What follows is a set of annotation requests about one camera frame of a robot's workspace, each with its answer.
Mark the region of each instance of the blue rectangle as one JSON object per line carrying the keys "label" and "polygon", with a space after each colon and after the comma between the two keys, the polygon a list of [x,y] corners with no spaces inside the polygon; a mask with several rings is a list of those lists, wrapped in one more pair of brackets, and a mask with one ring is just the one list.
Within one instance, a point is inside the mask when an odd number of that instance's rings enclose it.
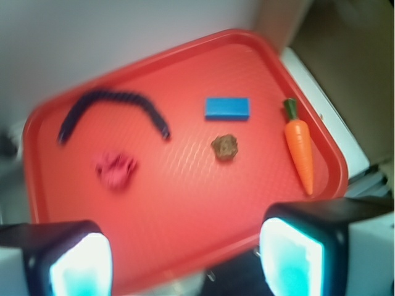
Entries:
{"label": "blue rectangle", "polygon": [[206,101],[207,120],[247,120],[249,99],[246,97],[210,97]]}

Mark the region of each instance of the red tray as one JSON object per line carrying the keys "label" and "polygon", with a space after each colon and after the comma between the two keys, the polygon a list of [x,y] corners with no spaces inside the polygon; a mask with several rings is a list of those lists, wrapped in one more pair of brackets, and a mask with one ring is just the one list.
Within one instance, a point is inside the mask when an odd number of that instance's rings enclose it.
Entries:
{"label": "red tray", "polygon": [[[69,142],[57,134],[67,112],[95,87],[138,91],[164,115],[163,141],[139,108],[100,102]],[[207,97],[249,97],[246,122],[205,121]],[[321,119],[267,42],[227,30],[94,79],[39,106],[24,131],[25,172],[35,223],[91,219],[109,238],[114,294],[125,294],[212,266],[258,243],[274,202],[305,200],[284,137],[282,102],[298,100],[313,140],[315,198],[344,194],[347,169]],[[210,143],[234,134],[239,153],[216,161]],[[121,150],[138,169],[123,192],[107,190],[93,155]]]}

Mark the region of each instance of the brown rock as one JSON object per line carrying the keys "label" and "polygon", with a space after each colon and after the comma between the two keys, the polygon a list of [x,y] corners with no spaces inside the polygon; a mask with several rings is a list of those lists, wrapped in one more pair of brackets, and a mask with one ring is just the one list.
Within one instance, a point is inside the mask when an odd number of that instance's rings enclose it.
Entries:
{"label": "brown rock", "polygon": [[212,141],[211,146],[214,148],[215,155],[220,160],[231,160],[238,152],[237,139],[231,134],[216,137]]}

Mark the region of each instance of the toy carrot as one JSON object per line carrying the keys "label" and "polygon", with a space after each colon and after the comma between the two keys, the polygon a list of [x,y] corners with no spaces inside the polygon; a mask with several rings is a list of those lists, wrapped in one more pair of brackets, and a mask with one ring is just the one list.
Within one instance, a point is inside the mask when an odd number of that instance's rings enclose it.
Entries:
{"label": "toy carrot", "polygon": [[285,100],[284,106],[289,117],[285,126],[288,148],[306,193],[312,195],[314,170],[309,127],[297,117],[295,99]]}

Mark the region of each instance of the crumpled pink object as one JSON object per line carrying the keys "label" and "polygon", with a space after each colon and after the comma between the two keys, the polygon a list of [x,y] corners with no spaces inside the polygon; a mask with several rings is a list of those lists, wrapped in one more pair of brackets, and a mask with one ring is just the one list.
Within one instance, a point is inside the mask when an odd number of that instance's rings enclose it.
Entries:
{"label": "crumpled pink object", "polygon": [[96,173],[109,189],[123,189],[136,168],[136,160],[120,152],[103,152],[94,158]]}

